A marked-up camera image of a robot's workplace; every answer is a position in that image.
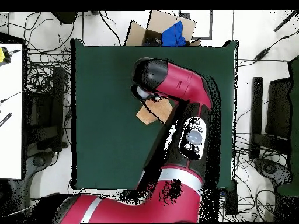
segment green table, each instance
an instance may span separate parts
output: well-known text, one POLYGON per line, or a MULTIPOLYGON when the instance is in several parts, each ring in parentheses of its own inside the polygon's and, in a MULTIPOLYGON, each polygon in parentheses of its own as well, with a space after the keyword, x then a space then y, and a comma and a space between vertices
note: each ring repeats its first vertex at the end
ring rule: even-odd
POLYGON ((162 128, 159 121, 145 125, 135 116, 142 105, 131 95, 131 70, 141 57, 169 59, 214 78, 222 112, 218 186, 231 189, 236 41, 221 48, 88 47, 79 40, 72 40, 71 44, 76 95, 76 189, 132 190, 140 179, 147 155, 162 128))

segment yellow device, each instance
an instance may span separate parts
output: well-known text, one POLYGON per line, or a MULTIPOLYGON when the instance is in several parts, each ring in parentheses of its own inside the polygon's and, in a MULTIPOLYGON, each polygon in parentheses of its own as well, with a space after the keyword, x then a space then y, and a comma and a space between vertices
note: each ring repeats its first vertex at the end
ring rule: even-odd
POLYGON ((5 47, 0 47, 0 66, 11 62, 12 52, 9 52, 5 47))
POLYGON ((2 49, 2 47, 0 47, 0 62, 3 62, 3 60, 4 60, 4 52, 3 52, 3 49, 2 49))

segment control buttons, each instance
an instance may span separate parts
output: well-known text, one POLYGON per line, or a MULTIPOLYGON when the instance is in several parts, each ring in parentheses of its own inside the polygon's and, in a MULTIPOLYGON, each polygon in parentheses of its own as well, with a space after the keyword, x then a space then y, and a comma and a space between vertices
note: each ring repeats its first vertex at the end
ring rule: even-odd
POLYGON ((188 151, 190 151, 192 149, 192 146, 189 143, 187 143, 185 145, 185 149, 187 149, 188 151))
POLYGON ((197 146, 197 147, 195 147, 194 148, 194 151, 195 151, 195 153, 198 155, 199 154, 199 152, 200 152, 200 149, 199 149, 199 147, 197 146))
POLYGON ((191 130, 187 135, 187 140, 194 145, 200 145, 203 137, 201 136, 201 133, 195 130, 191 130))

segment cable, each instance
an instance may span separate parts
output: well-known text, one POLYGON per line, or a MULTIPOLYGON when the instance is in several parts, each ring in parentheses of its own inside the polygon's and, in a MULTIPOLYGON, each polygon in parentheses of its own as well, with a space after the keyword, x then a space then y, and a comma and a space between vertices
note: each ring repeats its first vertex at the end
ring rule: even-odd
POLYGON ((238 117, 238 119, 237 119, 237 121, 236 121, 236 125, 237 125, 239 119, 240 119, 243 115, 245 115, 246 113, 250 112, 251 110, 252 110, 252 108, 250 108, 248 111, 244 112, 240 117, 238 117))
POLYGON ((279 39, 279 40, 277 40, 275 43, 273 43, 270 47, 268 47, 267 49, 262 50, 257 56, 255 56, 255 58, 253 59, 253 60, 254 60, 253 63, 251 63, 251 64, 246 64, 246 65, 241 65, 241 64, 243 63, 243 62, 241 62, 241 63, 238 65, 238 67, 249 66, 249 65, 253 65, 253 64, 255 64, 256 62, 260 61, 264 56, 266 56, 266 55, 269 53, 269 51, 271 50, 271 48, 272 48, 275 44, 277 44, 277 43, 280 42, 281 40, 288 39, 288 38, 290 38, 291 36, 296 35, 296 34, 298 34, 298 33, 299 33, 299 29, 298 29, 295 33, 293 33, 293 34, 291 34, 291 35, 286 35, 286 36, 282 37, 281 39, 279 39))
POLYGON ((251 63, 251 64, 238 65, 238 67, 253 65, 253 64, 255 64, 256 62, 257 62, 257 60, 256 60, 256 61, 254 61, 254 62, 253 62, 253 63, 251 63))
POLYGON ((59 157, 59 152, 57 153, 56 162, 54 162, 53 164, 49 165, 49 167, 50 167, 50 166, 54 166, 54 165, 57 163, 57 161, 58 161, 58 157, 59 157))
POLYGON ((20 211, 17 211, 17 212, 14 212, 14 213, 8 214, 8 215, 6 215, 6 216, 1 216, 1 217, 7 217, 7 216, 16 215, 16 214, 18 214, 18 213, 21 213, 21 212, 23 212, 23 211, 27 211, 28 209, 32 208, 33 206, 34 206, 34 205, 32 205, 32 206, 29 206, 29 207, 27 207, 27 208, 25 208, 25 209, 21 209, 20 211))
POLYGON ((9 35, 9 13, 7 14, 7 34, 9 35))
POLYGON ((6 101, 9 100, 11 97, 14 97, 14 96, 18 95, 19 93, 15 93, 14 95, 9 96, 9 97, 6 98, 6 99, 0 100, 0 103, 6 102, 6 101))
MULTIPOLYGON (((178 21, 178 16, 176 17, 176 19, 175 19, 175 30, 176 30, 176 22, 178 21)), ((178 38, 176 37, 176 33, 175 33, 175 40, 176 40, 176 45, 178 44, 178 38)))
POLYGON ((65 133, 66 133, 66 135, 67 135, 67 140, 68 140, 68 143, 70 144, 70 145, 72 145, 72 143, 69 141, 69 138, 68 138, 68 133, 67 133, 67 128, 66 128, 66 126, 67 126, 67 124, 68 124, 68 122, 69 122, 69 120, 71 119, 71 117, 72 117, 72 112, 71 112, 71 109, 68 111, 68 113, 67 113, 67 115, 65 116, 65 120, 64 120, 64 130, 65 130, 65 133))
POLYGON ((113 20, 111 20, 113 23, 114 23, 114 25, 115 25, 115 33, 116 33, 116 23, 113 21, 113 20))
POLYGON ((119 39, 119 37, 118 37, 118 35, 116 34, 116 32, 114 32, 113 30, 112 30, 112 28, 108 25, 108 23, 104 20, 104 18, 103 18, 103 16, 102 16, 102 13, 99 11, 99 13, 100 13, 100 17, 102 18, 102 20, 103 20, 103 22, 106 24, 106 26, 112 31, 112 33, 114 33, 114 35, 116 36, 116 38, 118 39, 118 41, 119 41, 119 46, 121 46, 121 44, 120 44, 120 39, 119 39))
POLYGON ((266 220, 263 219, 263 217, 261 216, 260 212, 259 212, 259 207, 258 207, 258 196, 260 193, 264 192, 264 191, 268 191, 270 193, 273 193, 274 195, 276 195, 276 193, 274 191, 271 191, 271 190, 268 190, 268 189, 263 189, 263 190, 260 190, 256 196, 255 196, 255 205, 256 205, 256 211, 258 212, 259 214, 259 217, 263 220, 263 222, 267 222, 266 220))
POLYGON ((162 125, 166 126, 165 123, 147 107, 147 105, 144 101, 140 101, 140 102, 152 115, 154 115, 162 123, 162 125))
POLYGON ((84 12, 82 12, 82 41, 84 41, 84 12))
POLYGON ((231 35, 231 40, 234 40, 234 24, 235 24, 235 11, 232 10, 232 35, 231 35))

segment red robot arm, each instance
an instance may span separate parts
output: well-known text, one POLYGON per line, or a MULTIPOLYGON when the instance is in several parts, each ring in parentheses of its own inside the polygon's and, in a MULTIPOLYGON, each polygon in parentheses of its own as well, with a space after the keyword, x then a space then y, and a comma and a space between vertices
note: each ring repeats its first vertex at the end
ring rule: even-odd
POLYGON ((205 80, 161 59, 142 58, 134 66, 132 92, 140 100, 168 97, 173 108, 145 164, 137 191, 155 183, 140 205, 95 195, 69 200, 59 223, 197 222, 212 102, 205 80))

